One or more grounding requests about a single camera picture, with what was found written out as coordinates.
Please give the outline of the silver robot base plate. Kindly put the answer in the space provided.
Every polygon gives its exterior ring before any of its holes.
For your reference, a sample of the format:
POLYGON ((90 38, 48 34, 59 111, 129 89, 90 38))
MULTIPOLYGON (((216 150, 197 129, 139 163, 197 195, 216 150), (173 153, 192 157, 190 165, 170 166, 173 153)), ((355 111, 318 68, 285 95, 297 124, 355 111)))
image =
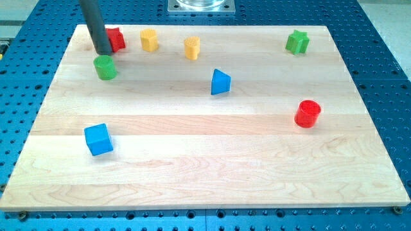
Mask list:
POLYGON ((235 0, 167 0, 169 15, 235 14, 235 0))

